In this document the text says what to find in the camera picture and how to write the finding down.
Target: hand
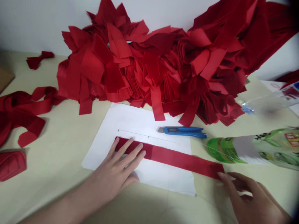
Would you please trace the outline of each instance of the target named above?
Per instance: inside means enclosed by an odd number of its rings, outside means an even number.
[[[239,173],[218,173],[230,197],[239,224],[283,224],[292,219],[269,191],[255,180]],[[249,195],[239,195],[248,191]]]
[[[78,190],[71,194],[71,200],[79,206],[76,210],[84,213],[80,215],[81,217],[91,215],[114,199],[124,188],[133,182],[139,182],[137,176],[130,174],[145,156],[145,151],[137,156],[143,144],[139,144],[129,155],[121,159],[133,141],[134,139],[130,138],[113,156],[119,142],[119,138],[116,138],[102,164]]]

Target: cardboard box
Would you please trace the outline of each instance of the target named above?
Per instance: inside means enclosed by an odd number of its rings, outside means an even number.
[[[0,68],[0,94],[11,83],[15,76],[3,68]]]

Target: table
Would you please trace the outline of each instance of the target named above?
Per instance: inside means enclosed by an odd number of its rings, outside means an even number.
[[[17,90],[32,93],[39,86],[58,87],[57,66],[66,57],[45,59],[35,71],[28,68],[26,57],[32,53],[0,52],[0,66],[12,71],[16,78],[1,94]],[[252,74],[247,92],[238,102],[251,100],[270,91]],[[29,144],[28,168],[25,172],[0,183],[1,223],[17,223],[43,206],[56,200],[82,183],[91,170],[81,167],[91,143],[110,107],[108,101],[94,101],[92,114],[79,116],[79,104],[65,100],[41,115],[47,122],[40,137]],[[268,132],[286,126],[299,126],[299,119],[283,109],[272,116],[242,115],[229,127],[222,123],[205,125],[198,117],[193,126],[202,127],[212,137],[232,137]],[[1,150],[19,149],[17,139],[25,132],[14,129]],[[191,138],[192,153],[214,161],[205,150],[207,142]],[[274,198],[292,214],[299,197],[299,172],[276,166],[225,164],[226,171],[240,172],[263,183]],[[194,174],[197,197],[136,183],[125,189],[105,208],[84,223],[236,223],[223,185],[214,179]]]

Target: pencil line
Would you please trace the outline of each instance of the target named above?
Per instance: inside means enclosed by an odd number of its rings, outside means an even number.
[[[173,142],[173,141],[169,141],[169,140],[165,140],[165,139],[161,139],[161,138],[156,138],[156,139],[160,139],[160,140],[163,140],[163,141],[168,141],[168,142]]]

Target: red cloth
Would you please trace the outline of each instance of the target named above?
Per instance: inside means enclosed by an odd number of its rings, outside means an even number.
[[[38,87],[32,95],[17,91],[0,97],[0,146],[5,142],[11,129],[25,127],[27,132],[20,135],[18,143],[25,147],[36,140],[45,120],[37,115],[48,113],[52,105],[58,105],[65,98],[57,95],[54,87]]]
[[[148,33],[111,0],[88,15],[92,25],[62,32],[72,54],[59,65],[59,95],[80,102],[79,114],[91,113],[95,98],[146,102],[155,120],[184,113],[185,126],[196,115],[230,125],[244,114],[234,98],[246,91],[247,76],[297,33],[288,6],[265,0],[220,0],[187,32]]]
[[[40,62],[45,59],[45,58],[53,58],[54,54],[53,52],[49,52],[49,51],[42,51],[41,55],[39,57],[30,57],[27,58],[27,64],[29,66],[29,68],[36,70],[39,65]]]
[[[0,182],[25,171],[26,155],[21,151],[0,153]]]
[[[119,138],[119,143],[116,146],[118,151],[128,139]],[[126,150],[125,154],[132,152],[140,142],[133,141]],[[164,163],[170,166],[175,166],[184,170],[192,171],[201,175],[205,175],[214,179],[220,179],[217,172],[224,173],[223,165],[202,158],[184,154],[178,151],[166,149],[159,146],[143,143],[142,150],[146,151],[145,159]]]

